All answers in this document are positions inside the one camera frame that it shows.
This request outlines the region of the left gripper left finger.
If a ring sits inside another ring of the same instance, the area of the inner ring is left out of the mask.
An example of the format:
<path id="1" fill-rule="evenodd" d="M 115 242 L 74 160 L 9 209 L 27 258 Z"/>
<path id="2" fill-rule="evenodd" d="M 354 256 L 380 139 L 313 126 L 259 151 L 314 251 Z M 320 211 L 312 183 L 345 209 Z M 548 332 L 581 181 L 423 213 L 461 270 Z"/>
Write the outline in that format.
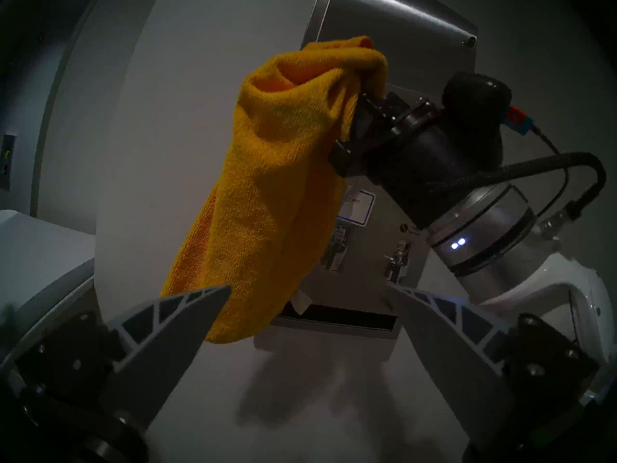
<path id="1" fill-rule="evenodd" d="M 92 312 L 47 332 L 16 360 L 25 383 L 78 408 L 153 420 L 231 295 L 212 286 L 143 302 L 107 323 Z"/>

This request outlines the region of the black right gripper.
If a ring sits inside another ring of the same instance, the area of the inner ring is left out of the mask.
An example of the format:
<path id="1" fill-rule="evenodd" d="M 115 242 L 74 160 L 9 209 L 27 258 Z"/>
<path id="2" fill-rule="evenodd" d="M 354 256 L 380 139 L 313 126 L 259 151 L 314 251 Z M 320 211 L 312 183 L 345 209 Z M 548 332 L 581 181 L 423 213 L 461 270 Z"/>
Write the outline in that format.
<path id="1" fill-rule="evenodd" d="M 393 92 L 385 98 L 363 93 L 359 129 L 378 131 L 335 140 L 329 164 L 343 178 L 367 176 L 415 226 L 425 229 L 469 194 L 430 193 L 426 185 L 497 170 L 502 164 L 501 116 L 478 122 L 455 118 L 423 97 L 412 106 Z M 391 130 L 388 142 L 386 130 Z"/>

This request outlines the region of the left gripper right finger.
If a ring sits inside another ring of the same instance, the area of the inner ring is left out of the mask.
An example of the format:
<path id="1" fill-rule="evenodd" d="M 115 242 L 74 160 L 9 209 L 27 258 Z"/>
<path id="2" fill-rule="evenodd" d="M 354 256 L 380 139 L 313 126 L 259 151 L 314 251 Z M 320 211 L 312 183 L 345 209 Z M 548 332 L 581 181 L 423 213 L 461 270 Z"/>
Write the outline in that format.
<path id="1" fill-rule="evenodd" d="M 404 286 L 386 298 L 475 448 L 539 449 L 572 426 L 599 365 L 539 316 Z"/>

